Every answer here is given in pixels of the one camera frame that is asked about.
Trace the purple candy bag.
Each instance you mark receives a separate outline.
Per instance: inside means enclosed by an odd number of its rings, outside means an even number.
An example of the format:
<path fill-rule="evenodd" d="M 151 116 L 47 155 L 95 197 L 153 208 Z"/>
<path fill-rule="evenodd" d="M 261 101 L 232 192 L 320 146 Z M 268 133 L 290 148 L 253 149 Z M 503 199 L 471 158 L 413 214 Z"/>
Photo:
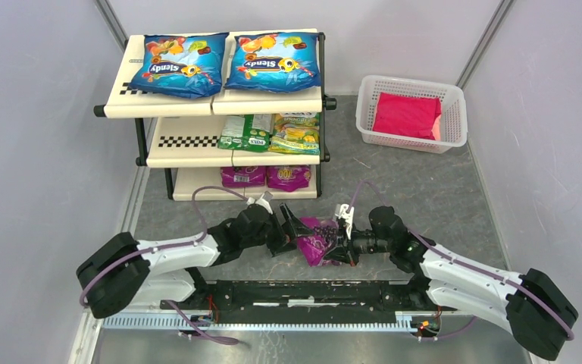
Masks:
<path fill-rule="evenodd" d="M 296 245 L 311 267 L 333 265 L 323 260 L 323 256 L 335 246 L 336 241 L 323 241 L 316 235 L 319 224 L 336 224 L 330 218 L 302 217 L 300 220 L 314 231 L 311 237 L 298 238 Z"/>
<path fill-rule="evenodd" d="M 226 188 L 264 186 L 266 184 L 266 167 L 222 167 L 221 183 Z"/>
<path fill-rule="evenodd" d="M 267 166 L 266 175 L 269 188 L 294 192 L 309 186 L 311 168 L 308 165 Z"/>

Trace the blue Slendy candy bag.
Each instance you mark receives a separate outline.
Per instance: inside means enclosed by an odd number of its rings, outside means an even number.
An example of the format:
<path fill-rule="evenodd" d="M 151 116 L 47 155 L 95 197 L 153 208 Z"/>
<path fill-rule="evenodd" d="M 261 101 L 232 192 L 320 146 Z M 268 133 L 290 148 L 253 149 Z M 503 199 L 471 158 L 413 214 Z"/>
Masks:
<path fill-rule="evenodd" d="M 234 37 L 226 89 L 294 93 L 321 85 L 318 33 L 269 32 Z"/>

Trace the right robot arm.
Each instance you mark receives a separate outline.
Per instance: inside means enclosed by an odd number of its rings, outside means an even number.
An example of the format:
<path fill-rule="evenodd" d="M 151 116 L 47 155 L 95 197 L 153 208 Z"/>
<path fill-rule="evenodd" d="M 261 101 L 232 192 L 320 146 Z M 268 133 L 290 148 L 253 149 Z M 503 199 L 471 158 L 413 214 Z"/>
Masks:
<path fill-rule="evenodd" d="M 574 339 L 578 312 L 546 273 L 484 265 L 408 228 L 390 206 L 369 213 L 370 228 L 355 229 L 353 207 L 334 213 L 335 245 L 326 257 L 357 265 L 364 254 L 386 253 L 410 273 L 418 292 L 436 306 L 467 312 L 507 331 L 529 353 L 554 361 Z"/>

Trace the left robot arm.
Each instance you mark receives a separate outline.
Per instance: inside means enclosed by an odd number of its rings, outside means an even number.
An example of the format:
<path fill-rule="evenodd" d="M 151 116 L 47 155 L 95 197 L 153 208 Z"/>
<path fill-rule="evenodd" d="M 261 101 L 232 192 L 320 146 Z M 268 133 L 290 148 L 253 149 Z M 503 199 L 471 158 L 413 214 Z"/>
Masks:
<path fill-rule="evenodd" d="M 253 203 L 200 234 L 170 240 L 137 240 L 130 232 L 118 233 L 77 268 L 80 304 L 104 319 L 142 301 L 183 302 L 202 289 L 197 268 L 232 262 L 255 246 L 266 246 L 273 255 L 285 253 L 299 238 L 313 235 L 286 204 L 280 210 L 283 222 Z"/>

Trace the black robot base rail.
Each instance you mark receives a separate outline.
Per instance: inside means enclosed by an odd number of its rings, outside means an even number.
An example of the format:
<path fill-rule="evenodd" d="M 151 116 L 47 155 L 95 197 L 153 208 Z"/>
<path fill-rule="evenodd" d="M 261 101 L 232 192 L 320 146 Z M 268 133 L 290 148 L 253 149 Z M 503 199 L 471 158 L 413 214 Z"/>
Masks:
<path fill-rule="evenodd" d="M 127 309 L 107 328 L 192 332 L 378 331 L 414 334 L 437 324 L 448 308 L 406 281 L 210 281 L 201 293 L 170 306 Z"/>

